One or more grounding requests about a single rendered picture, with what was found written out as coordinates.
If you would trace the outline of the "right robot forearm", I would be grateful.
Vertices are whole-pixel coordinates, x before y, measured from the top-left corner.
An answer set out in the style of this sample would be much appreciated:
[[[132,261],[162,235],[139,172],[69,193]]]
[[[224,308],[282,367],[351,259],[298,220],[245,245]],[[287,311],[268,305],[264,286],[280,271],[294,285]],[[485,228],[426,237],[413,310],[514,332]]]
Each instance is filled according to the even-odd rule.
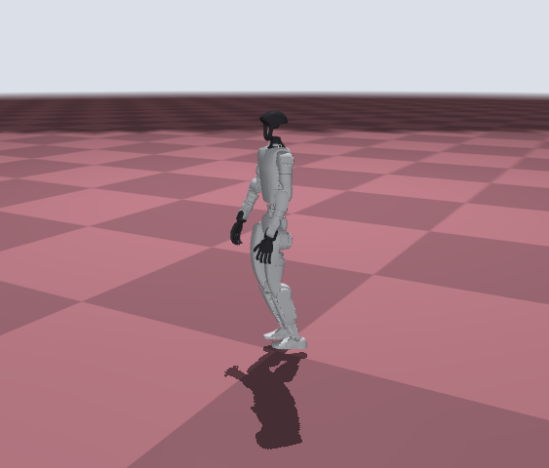
[[[254,190],[252,190],[250,187],[249,187],[249,190],[248,190],[248,193],[247,193],[247,197],[241,207],[241,209],[239,210],[240,211],[243,211],[244,212],[244,215],[243,215],[243,220],[246,220],[249,218],[249,215],[250,215],[250,212],[252,211],[253,209],[253,206],[255,204],[255,201],[256,199],[258,199],[259,195],[257,192],[255,192]],[[238,215],[238,214],[237,214]]]

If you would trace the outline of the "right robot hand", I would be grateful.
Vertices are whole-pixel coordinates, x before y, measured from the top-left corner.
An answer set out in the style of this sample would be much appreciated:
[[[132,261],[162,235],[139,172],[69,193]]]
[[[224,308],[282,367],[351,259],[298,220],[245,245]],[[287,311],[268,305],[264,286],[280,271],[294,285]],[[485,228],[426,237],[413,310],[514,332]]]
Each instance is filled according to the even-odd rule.
[[[243,228],[243,222],[246,222],[247,220],[243,220],[243,215],[244,215],[244,212],[243,211],[240,211],[238,212],[238,215],[236,217],[237,221],[234,223],[231,231],[230,231],[230,240],[233,244],[235,245],[240,245],[240,244],[243,244],[240,240],[240,235],[241,235],[241,231],[242,231],[242,228]],[[240,244],[239,244],[239,243]]]

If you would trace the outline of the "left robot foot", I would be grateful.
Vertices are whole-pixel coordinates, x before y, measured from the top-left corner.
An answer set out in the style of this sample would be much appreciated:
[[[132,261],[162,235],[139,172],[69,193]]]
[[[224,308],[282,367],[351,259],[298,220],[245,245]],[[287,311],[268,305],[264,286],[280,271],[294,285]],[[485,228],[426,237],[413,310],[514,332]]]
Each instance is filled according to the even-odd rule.
[[[297,340],[299,340],[299,338]],[[306,349],[307,341],[304,337],[300,337],[300,341],[293,341],[289,336],[282,340],[273,341],[271,346],[276,349]]]

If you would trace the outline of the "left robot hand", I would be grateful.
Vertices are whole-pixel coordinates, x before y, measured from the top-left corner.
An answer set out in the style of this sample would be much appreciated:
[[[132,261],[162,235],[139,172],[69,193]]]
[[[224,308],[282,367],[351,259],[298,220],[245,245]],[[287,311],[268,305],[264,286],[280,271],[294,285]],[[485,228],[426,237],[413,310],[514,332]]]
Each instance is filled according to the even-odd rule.
[[[266,231],[267,231],[267,229],[266,229]],[[274,238],[270,238],[270,237],[266,236],[266,231],[265,231],[265,234],[264,234],[265,239],[261,240],[261,242],[255,246],[254,252],[256,252],[256,250],[259,249],[259,251],[257,252],[257,255],[256,255],[256,260],[258,260],[258,257],[260,255],[260,258],[259,258],[260,263],[262,263],[262,258],[263,258],[263,255],[264,255],[264,259],[263,259],[264,264],[267,263],[266,262],[267,254],[269,254],[268,255],[268,263],[271,264],[270,259],[271,259],[271,253],[273,252],[273,243],[272,242],[276,240],[278,230],[275,232]]]

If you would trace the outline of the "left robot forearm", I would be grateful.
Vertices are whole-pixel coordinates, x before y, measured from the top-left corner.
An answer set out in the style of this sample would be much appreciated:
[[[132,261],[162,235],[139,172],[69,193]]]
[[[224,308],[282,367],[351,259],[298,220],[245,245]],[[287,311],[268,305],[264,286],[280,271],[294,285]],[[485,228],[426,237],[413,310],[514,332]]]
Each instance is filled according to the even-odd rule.
[[[274,206],[272,218],[269,220],[269,226],[266,231],[266,236],[274,238],[275,232],[282,225],[285,213],[288,211],[289,194],[286,191],[280,191],[277,194],[277,203]]]

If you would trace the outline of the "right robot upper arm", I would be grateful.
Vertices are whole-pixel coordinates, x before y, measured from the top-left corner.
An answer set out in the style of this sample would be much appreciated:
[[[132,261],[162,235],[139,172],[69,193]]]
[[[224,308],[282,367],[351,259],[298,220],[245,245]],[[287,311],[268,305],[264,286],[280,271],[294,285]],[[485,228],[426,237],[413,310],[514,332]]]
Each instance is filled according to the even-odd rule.
[[[261,147],[257,152],[257,165],[256,165],[256,178],[254,178],[250,183],[250,188],[254,190],[255,192],[261,192],[261,184],[260,184],[260,174],[259,174],[259,154],[263,147]]]

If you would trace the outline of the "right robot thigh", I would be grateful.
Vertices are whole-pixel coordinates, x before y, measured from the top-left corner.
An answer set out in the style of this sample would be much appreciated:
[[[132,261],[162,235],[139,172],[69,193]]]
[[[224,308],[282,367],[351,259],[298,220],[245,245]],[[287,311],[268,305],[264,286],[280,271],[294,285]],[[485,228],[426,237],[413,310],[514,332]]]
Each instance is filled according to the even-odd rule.
[[[254,225],[253,231],[252,231],[252,237],[251,237],[251,248],[250,248],[250,250],[251,250],[252,266],[253,266],[255,276],[256,276],[259,284],[261,285],[261,287],[265,291],[271,293],[271,291],[268,287],[267,281],[266,281],[266,277],[265,277],[264,262],[263,262],[264,255],[263,255],[263,258],[262,258],[262,263],[260,263],[259,262],[260,255],[258,257],[258,260],[256,260],[256,255],[257,255],[257,252],[259,251],[259,249],[257,249],[256,252],[254,252],[255,246],[257,244],[259,244],[261,242],[261,240],[263,240],[263,239],[265,239],[264,238],[264,233],[262,231],[261,222],[259,222],[259,223],[256,223]]]

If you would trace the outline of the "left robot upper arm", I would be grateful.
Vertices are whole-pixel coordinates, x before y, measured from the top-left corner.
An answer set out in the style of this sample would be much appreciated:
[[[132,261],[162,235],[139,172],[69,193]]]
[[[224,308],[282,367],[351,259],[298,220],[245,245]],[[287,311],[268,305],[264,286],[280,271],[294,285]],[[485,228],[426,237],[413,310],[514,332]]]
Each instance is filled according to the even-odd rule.
[[[293,154],[287,151],[277,152],[276,165],[279,168],[279,181],[283,188],[281,191],[286,191],[289,194],[289,202],[290,202],[293,195],[293,178],[292,178],[293,165],[294,165]]]

